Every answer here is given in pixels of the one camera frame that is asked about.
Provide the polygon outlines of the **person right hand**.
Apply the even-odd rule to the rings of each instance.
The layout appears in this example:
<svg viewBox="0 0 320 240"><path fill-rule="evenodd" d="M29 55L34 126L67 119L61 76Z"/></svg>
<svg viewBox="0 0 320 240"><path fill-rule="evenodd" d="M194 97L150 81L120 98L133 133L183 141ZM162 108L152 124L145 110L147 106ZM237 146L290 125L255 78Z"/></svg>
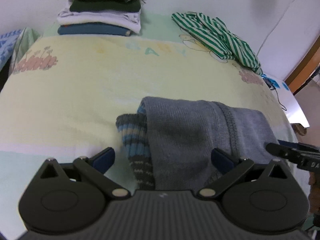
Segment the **person right hand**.
<svg viewBox="0 0 320 240"><path fill-rule="evenodd" d="M310 185L310 194L309 194L310 212L316 215L319 215L319 209L320 209L319 174L310 172L309 185Z"/></svg>

